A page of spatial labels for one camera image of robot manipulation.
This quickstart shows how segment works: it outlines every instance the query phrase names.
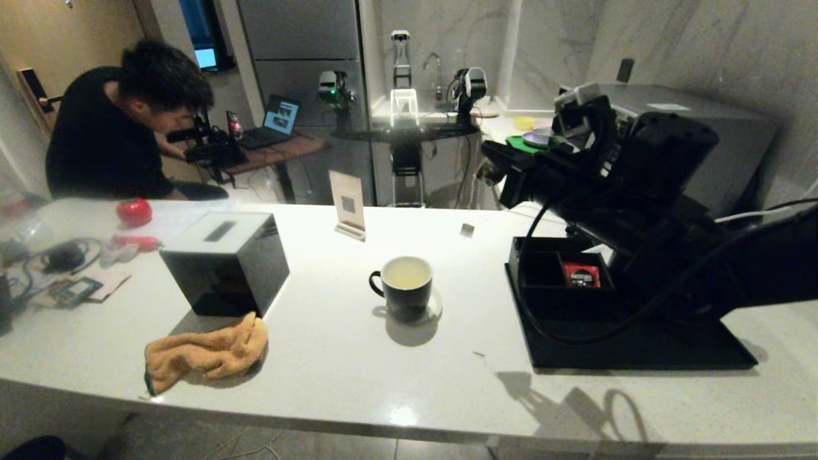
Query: qr code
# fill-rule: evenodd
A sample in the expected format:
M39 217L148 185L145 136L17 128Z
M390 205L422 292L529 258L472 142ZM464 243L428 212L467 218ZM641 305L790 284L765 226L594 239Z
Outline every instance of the qr code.
M344 210L347 211L348 213L355 214L355 200L353 200L352 198L342 196L341 207L343 207Z

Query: orange towel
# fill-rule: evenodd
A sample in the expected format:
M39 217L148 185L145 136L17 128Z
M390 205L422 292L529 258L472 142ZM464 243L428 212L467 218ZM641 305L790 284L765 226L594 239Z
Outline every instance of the orange towel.
M145 383L156 396L191 369L208 380L243 376L266 351L267 326L255 313L248 313L216 331L152 341L145 348Z

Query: man's hair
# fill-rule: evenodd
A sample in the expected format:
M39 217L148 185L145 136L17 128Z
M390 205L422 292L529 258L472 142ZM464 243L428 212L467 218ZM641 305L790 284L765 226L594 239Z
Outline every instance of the man's hair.
M144 99L151 110L191 111L213 106L213 90L185 53L164 42L142 40L122 53L122 97Z

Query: black cup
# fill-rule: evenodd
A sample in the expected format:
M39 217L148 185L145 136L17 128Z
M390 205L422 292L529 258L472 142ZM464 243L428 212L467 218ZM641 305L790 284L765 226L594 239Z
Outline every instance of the black cup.
M372 280L380 277L384 289ZM386 308L400 322L414 322L426 313L432 296L432 267L419 257L397 257L369 276L369 286L386 299Z

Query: laptop screen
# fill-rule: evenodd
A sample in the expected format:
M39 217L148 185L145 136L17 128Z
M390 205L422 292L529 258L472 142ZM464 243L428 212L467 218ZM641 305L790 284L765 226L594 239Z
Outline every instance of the laptop screen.
M270 96L267 102L267 113L264 114L264 126L275 129L279 133L292 134L295 115L298 111L298 102Z

